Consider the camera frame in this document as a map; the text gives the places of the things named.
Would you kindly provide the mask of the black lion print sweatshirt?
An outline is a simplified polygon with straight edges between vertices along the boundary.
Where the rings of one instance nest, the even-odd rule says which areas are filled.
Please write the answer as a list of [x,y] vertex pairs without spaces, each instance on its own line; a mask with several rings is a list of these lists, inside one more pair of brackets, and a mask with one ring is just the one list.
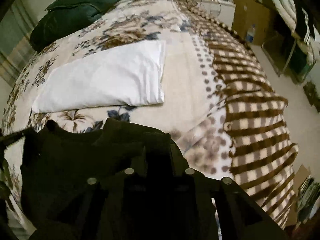
[[169,134],[106,120],[25,135],[21,206],[32,239],[217,239],[214,206]]

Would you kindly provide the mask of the plastic water bottle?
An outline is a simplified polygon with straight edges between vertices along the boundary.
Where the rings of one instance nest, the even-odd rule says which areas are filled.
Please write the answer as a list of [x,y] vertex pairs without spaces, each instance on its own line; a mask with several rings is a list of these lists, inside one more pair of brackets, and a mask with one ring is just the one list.
[[246,41],[249,43],[253,43],[254,37],[255,37],[255,32],[256,32],[256,26],[255,24],[251,25],[246,34]]

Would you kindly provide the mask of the clothes-laden chair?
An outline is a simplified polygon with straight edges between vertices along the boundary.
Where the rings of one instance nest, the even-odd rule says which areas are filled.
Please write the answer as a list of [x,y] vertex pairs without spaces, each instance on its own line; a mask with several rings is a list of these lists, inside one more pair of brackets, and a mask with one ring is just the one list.
[[278,33],[292,39],[292,48],[280,73],[289,67],[297,80],[303,82],[319,62],[319,0],[261,1],[279,15],[275,26]]

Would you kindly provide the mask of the brown cardboard box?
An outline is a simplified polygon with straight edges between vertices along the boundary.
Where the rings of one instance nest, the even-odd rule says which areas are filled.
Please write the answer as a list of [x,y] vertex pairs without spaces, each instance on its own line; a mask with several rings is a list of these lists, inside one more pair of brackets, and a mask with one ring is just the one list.
[[253,44],[261,46],[271,37],[274,12],[255,0],[233,0],[236,5],[232,29],[246,39],[247,31],[255,25]]

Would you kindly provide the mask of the white folded t-shirt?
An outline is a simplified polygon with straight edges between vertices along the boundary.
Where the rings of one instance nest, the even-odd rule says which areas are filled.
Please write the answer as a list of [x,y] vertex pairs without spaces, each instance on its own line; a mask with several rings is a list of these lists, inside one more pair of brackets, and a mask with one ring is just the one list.
[[34,113],[164,102],[166,42],[114,47],[55,68],[32,105]]

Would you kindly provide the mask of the dark green pillow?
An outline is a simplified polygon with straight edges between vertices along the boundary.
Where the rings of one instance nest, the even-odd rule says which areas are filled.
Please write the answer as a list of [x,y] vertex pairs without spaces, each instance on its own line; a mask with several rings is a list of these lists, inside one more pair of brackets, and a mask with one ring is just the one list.
[[121,0],[56,0],[46,8],[30,36],[36,52],[101,18]]

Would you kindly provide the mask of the floral cream bed blanket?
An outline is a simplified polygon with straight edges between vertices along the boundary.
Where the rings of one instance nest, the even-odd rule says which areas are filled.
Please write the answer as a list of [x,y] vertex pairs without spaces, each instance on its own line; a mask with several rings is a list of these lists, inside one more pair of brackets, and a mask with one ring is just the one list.
[[[139,41],[166,42],[160,105],[106,106],[35,114],[50,73],[70,62]],[[9,95],[2,131],[39,131],[54,120],[66,131],[103,128],[109,117],[170,133],[190,166],[232,177],[281,227],[295,199],[287,100],[272,88],[251,48],[192,0],[130,0],[34,55]]]

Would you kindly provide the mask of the plaid curtain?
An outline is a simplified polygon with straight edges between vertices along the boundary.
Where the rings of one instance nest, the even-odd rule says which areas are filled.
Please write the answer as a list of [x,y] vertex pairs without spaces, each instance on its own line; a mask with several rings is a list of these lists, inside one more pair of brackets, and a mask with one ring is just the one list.
[[13,86],[35,54],[30,35],[36,21],[22,0],[16,0],[1,20],[1,77]]

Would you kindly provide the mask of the white nightstand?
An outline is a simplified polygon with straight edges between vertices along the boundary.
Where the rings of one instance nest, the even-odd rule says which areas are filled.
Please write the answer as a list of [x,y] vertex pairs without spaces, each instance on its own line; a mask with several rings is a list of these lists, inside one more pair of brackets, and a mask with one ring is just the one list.
[[194,0],[198,6],[207,13],[218,18],[221,22],[232,25],[234,21],[234,14],[236,5],[233,0]]

